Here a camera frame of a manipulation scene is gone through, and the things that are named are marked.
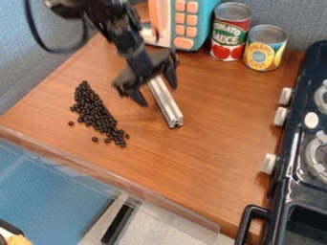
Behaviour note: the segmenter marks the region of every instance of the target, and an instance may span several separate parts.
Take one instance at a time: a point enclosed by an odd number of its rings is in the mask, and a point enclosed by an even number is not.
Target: can label
[[[280,65],[285,48],[286,42],[269,45],[248,40],[244,61],[253,70],[271,71]]]
[[[247,32],[243,29],[221,22],[214,21],[212,38],[221,45],[239,46],[242,45],[247,37]]]
[[[250,21],[248,23],[244,30],[231,22],[215,19],[211,37],[211,55],[224,61],[242,58]]]

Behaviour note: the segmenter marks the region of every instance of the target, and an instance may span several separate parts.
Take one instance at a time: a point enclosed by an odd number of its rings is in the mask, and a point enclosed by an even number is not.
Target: red can
[[[214,11],[210,54],[220,60],[233,61],[243,57],[251,10],[240,3],[218,5]]]

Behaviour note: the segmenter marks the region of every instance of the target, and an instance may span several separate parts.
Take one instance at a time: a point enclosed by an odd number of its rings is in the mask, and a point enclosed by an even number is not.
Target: black handle
[[[246,244],[251,222],[254,218],[269,222],[271,219],[271,213],[261,207],[255,205],[248,205],[244,209],[242,221],[234,245]]]

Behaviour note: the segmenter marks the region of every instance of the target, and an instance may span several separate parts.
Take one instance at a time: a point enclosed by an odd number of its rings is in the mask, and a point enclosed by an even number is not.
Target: wooden countertop
[[[168,129],[147,87],[148,108],[119,97],[111,82],[125,62],[97,35],[1,117],[0,136],[151,202],[171,200],[235,237],[243,209],[267,205],[270,178],[261,163],[275,152],[278,98],[293,86],[303,53],[287,51],[268,73],[241,60],[213,60],[205,50],[179,56],[173,97],[185,115],[181,128]],[[68,126],[77,118],[69,110],[75,88],[85,79],[131,135],[127,148],[95,144],[92,137],[103,137],[93,128]],[[259,226],[251,231],[259,234]]]

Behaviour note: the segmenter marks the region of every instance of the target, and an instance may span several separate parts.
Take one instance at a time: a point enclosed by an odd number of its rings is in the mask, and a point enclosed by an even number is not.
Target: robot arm
[[[37,43],[48,52],[60,53],[49,49],[42,42],[33,23],[30,0],[25,1],[27,18]],[[149,53],[145,50],[140,35],[140,17],[128,3],[122,3],[120,0],[46,0],[45,4],[63,18],[82,19],[83,37],[76,48],[86,43],[86,17],[108,41],[115,44],[119,54],[127,62],[125,70],[113,82],[122,97],[130,97],[139,105],[147,106],[140,87],[160,73],[163,73],[172,88],[177,88],[178,59],[175,52],[162,49],[157,53]]]

